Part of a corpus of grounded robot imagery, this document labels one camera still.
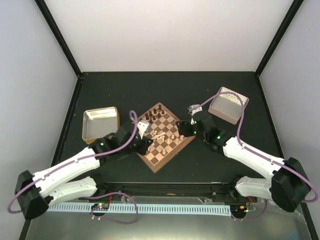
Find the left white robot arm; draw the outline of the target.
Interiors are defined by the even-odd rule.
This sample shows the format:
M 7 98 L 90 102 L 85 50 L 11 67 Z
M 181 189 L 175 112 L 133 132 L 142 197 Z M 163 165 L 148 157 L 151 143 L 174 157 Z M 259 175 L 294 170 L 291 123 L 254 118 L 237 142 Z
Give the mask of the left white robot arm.
M 106 185 L 95 176 L 85 173 L 96 170 L 108 162 L 120 160 L 137 153 L 145 155 L 153 140 L 145 136 L 150 123 L 140 120 L 137 124 L 126 123 L 116 132 L 96 139 L 82 151 L 48 169 L 19 174 L 14 194 L 25 220 L 33 220 L 44 214 L 49 207 L 78 198 L 103 199 L 108 192 Z

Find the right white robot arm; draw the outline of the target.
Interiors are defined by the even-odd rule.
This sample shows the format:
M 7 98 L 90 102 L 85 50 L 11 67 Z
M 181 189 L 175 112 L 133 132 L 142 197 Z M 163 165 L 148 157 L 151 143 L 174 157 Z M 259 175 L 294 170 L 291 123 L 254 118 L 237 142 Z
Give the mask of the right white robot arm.
M 297 159 L 275 157 L 238 140 L 228 131 L 216 127 L 212 116 L 203 110 L 194 113 L 190 120 L 177 121 L 176 126 L 179 135 L 196 137 L 211 151 L 236 160 L 262 176 L 243 176 L 228 187 L 228 198 L 234 202 L 243 197 L 263 198 L 293 213 L 312 189 Z

